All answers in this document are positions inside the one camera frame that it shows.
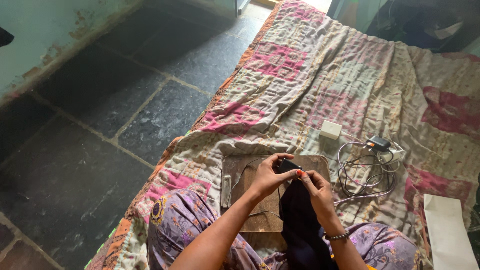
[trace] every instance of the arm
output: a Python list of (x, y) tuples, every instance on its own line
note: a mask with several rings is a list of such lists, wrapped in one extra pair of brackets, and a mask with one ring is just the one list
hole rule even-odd
[(253, 208), (283, 182), (299, 176), (297, 170), (275, 174), (273, 166), (283, 158), (292, 159), (293, 155), (273, 154), (264, 160), (258, 166), (255, 179), (249, 189), (180, 253), (170, 269), (220, 269), (233, 240)]
[[(332, 196), (330, 183), (319, 173), (302, 172), (301, 180), (308, 192), (317, 220), (322, 225), (328, 236), (338, 236), (345, 233), (345, 229), (338, 219)], [(368, 270), (350, 238), (330, 241), (335, 261), (340, 270)]]

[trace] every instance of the bracelet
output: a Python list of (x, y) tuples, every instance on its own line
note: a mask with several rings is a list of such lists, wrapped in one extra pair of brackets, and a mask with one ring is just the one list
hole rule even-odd
[(345, 233), (342, 234), (342, 235), (338, 235), (338, 236), (328, 236), (325, 232), (324, 232), (324, 235), (325, 235), (325, 239), (328, 240), (328, 241), (332, 241), (332, 240), (340, 240), (340, 239), (345, 239), (347, 237), (350, 236), (350, 232), (348, 230), (345, 230)]

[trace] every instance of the dark blue fabric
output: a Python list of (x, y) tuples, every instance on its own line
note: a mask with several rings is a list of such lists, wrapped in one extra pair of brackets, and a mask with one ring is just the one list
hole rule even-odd
[(287, 243), (287, 263), (295, 270), (338, 270), (322, 236), (324, 229), (310, 202), (310, 194), (300, 180), (286, 189), (280, 200), (282, 236)]

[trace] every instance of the floral print fabric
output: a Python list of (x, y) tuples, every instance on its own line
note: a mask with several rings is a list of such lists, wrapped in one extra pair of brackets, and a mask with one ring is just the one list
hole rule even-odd
[[(150, 269), (168, 269), (183, 249), (218, 217), (194, 191), (177, 189), (160, 197), (153, 206), (148, 226)], [(378, 270), (419, 268), (419, 251), (401, 232), (378, 223), (360, 223), (348, 229), (353, 244), (367, 265)], [(226, 270), (287, 268), (283, 253), (260, 258), (240, 235), (235, 238), (223, 264)]]

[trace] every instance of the bedspread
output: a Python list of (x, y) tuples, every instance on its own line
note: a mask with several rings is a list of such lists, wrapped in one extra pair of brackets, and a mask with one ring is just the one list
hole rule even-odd
[[(319, 136), (324, 120), (362, 140), (381, 134), (405, 149), (391, 194), (336, 209), (345, 226), (375, 221), (399, 229), (431, 268), (423, 194), (460, 199), (467, 227), (475, 204), (479, 76), (480, 59), (474, 56), (432, 54), (369, 37), (302, 1), (280, 2), (191, 131), (169, 145), (86, 268), (147, 269), (146, 232), (154, 202), (169, 190), (188, 188), (219, 210), (220, 168), (228, 155), (325, 155), (332, 187), (344, 198), (336, 153), (351, 139)], [(359, 154), (358, 147), (350, 147), (340, 157)], [(367, 166), (349, 173), (362, 181), (368, 171)]]

